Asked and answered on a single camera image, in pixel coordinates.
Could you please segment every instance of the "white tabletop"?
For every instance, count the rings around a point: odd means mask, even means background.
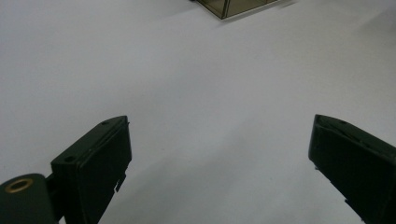
[[[361,223],[307,158],[315,114],[396,146],[396,3],[299,0],[220,21],[188,0],[0,3],[0,181],[127,115],[101,223]]]

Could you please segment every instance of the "circular hole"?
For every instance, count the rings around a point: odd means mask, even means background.
[[[69,157],[66,157],[66,159],[64,159],[64,161],[70,162],[70,161],[73,161],[73,160],[75,160],[75,159],[76,159],[76,157],[74,157],[74,156],[69,156]]]
[[[12,182],[11,184],[9,184],[6,187],[6,192],[7,193],[16,193],[21,190],[29,188],[32,184],[33,184],[33,179],[30,179],[30,178],[19,179],[19,180]]]

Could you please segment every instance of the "white table surface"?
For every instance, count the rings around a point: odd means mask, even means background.
[[[361,223],[307,158],[315,114],[396,146],[396,2],[220,21],[188,0],[0,2],[0,181],[127,115],[100,223]]]

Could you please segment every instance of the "black plastic part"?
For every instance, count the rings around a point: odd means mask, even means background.
[[[128,119],[108,119],[51,162],[67,223],[98,223],[132,159]]]
[[[57,223],[43,175],[21,175],[1,185],[0,223]]]
[[[396,148],[340,119],[316,115],[309,159],[369,224],[396,223]]]

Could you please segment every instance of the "gray surface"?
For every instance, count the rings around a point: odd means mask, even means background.
[[[127,115],[101,223],[361,223],[307,158],[314,115],[396,146],[394,1],[219,21],[185,0],[2,1],[0,181]]]

